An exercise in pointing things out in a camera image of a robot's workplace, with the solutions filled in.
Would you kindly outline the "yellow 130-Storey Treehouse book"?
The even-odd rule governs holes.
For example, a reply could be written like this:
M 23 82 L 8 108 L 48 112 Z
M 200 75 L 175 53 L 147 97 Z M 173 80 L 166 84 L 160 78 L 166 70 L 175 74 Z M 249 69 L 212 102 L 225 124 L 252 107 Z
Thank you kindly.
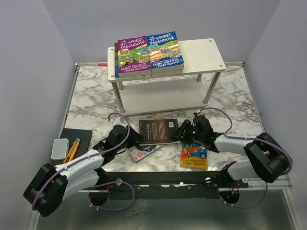
M 181 162 L 183 167 L 208 169 L 208 151 L 201 142 L 182 142 Z

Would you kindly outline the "black hardcover book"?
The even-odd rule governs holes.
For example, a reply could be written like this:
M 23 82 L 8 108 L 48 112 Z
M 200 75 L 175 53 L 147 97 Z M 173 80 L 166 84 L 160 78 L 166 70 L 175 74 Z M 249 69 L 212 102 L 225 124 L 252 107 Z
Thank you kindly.
M 177 119 L 140 120 L 139 134 L 142 136 L 140 146 L 179 144 L 181 139 L 172 137 L 178 128 Z

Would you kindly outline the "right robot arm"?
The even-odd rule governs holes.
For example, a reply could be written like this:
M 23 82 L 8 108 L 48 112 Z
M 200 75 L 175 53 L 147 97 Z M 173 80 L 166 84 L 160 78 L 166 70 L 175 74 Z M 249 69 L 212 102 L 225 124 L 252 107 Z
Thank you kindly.
M 245 161 L 234 161 L 223 167 L 220 181 L 225 187 L 232 187 L 244 178 L 260 178 L 273 183 L 279 176 L 289 173 L 293 166 L 290 156 L 268 133 L 247 138 L 231 137 L 215 132 L 203 115 L 195 115 L 192 121 L 185 120 L 171 137 L 186 143 L 199 142 L 208 151 L 247 156 Z

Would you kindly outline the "floral pink notebook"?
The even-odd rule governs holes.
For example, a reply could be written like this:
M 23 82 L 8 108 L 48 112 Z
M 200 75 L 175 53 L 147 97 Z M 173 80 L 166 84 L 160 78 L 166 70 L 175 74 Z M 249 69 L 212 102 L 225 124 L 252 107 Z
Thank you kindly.
M 148 157 L 152 153 L 156 152 L 164 145 L 136 145 L 128 149 L 130 156 L 132 157 L 135 163 L 143 160 L 144 158 Z

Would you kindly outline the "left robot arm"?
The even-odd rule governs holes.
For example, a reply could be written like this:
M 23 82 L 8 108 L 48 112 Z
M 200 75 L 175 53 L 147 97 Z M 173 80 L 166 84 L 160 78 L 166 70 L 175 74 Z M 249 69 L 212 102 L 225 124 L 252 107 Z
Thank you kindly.
M 24 198 L 41 216 L 52 214 L 69 196 L 86 188 L 101 189 L 107 182 L 102 166 L 116 154 L 143 141 L 130 126 L 115 125 L 107 138 L 80 157 L 58 165 L 43 165 L 24 191 Z

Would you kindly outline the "blue 91-Storey Treehouse book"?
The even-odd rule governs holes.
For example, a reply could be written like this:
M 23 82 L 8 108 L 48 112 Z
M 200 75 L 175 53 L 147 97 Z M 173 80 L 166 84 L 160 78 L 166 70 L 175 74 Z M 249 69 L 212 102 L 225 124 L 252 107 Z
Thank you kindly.
M 184 60 L 175 31 L 149 35 L 146 38 L 153 73 L 184 68 Z

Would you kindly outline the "purple 117-Storey Treehouse book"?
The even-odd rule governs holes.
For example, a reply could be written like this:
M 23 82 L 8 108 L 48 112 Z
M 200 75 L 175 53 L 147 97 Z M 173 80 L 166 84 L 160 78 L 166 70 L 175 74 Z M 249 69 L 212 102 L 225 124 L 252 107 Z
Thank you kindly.
M 118 75 L 136 77 L 151 74 L 146 36 L 118 40 Z

